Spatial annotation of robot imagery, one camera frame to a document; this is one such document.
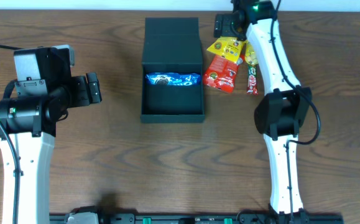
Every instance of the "wood grain surface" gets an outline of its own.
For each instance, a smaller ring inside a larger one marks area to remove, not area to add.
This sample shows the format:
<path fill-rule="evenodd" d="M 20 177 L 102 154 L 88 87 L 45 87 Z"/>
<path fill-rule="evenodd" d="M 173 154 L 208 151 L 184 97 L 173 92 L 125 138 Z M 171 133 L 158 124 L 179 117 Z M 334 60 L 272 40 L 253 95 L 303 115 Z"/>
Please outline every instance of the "wood grain surface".
<path fill-rule="evenodd" d="M 217 12 L 0 11 L 0 44 L 70 44 L 72 75 L 96 72 L 103 102 L 69 110 L 57 124 L 50 170 L 50 211 L 86 205 L 138 212 L 266 210 L 269 157 L 246 95 L 242 65 L 232 95 L 205 88 L 203 124 L 141 124 L 145 17 L 199 17 L 206 49 Z M 280 31 L 293 70 L 310 86 L 322 119 L 311 146 L 298 147 L 300 193 L 309 212 L 341 212 L 360 223 L 360 13 L 282 12 Z M 204 52 L 205 67 L 213 55 Z M 16 78 L 12 52 L 0 49 L 0 99 Z M 300 139 L 309 139 L 309 111 Z M 0 152 L 0 222 L 3 166 Z"/>

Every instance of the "black box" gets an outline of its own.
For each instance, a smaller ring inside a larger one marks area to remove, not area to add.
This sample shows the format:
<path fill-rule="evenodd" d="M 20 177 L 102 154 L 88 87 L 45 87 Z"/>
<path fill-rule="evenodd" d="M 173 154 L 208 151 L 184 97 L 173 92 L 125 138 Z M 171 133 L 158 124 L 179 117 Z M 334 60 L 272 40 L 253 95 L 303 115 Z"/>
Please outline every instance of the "black box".
<path fill-rule="evenodd" d="M 142 55 L 143 123 L 200 123 L 203 104 L 203 54 L 198 18 L 146 18 Z M 151 72 L 197 73 L 200 85 L 150 85 Z"/>

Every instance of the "blue snack wrapper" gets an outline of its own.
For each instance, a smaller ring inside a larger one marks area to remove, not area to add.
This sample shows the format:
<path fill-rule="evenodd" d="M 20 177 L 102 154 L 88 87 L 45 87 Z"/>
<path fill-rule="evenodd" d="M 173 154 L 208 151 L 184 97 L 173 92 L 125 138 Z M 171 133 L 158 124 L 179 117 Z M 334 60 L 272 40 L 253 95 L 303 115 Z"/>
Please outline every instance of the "blue snack wrapper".
<path fill-rule="evenodd" d="M 179 74 L 175 72 L 154 72 L 147 74 L 147 80 L 151 85 L 198 85 L 200 75 L 196 73 Z"/>

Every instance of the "red package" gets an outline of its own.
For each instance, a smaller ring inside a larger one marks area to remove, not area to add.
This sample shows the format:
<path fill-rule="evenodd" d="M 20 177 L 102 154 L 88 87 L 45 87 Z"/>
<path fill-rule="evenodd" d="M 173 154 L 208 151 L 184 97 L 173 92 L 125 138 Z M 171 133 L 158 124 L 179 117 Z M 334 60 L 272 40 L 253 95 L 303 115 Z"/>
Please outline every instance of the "red package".
<path fill-rule="evenodd" d="M 247 92 L 246 94 L 258 95 L 257 91 L 257 66 L 256 65 L 247 65 L 248 76 L 247 76 Z"/>
<path fill-rule="evenodd" d="M 232 93 L 239 65 L 243 62 L 242 58 L 240 57 L 237 63 L 233 63 L 216 55 L 209 69 L 203 75 L 203 83 L 227 93 Z"/>

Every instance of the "white backdrop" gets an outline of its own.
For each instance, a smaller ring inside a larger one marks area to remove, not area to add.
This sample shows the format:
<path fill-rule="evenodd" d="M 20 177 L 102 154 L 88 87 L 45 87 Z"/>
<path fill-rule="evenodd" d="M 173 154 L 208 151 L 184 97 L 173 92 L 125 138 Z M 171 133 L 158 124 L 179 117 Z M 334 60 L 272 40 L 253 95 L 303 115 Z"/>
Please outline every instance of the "white backdrop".
<path fill-rule="evenodd" d="M 0 0 L 0 9 L 230 11 L 232 5 L 230 0 Z M 360 0 L 282 0 L 280 9 L 358 12 Z"/>

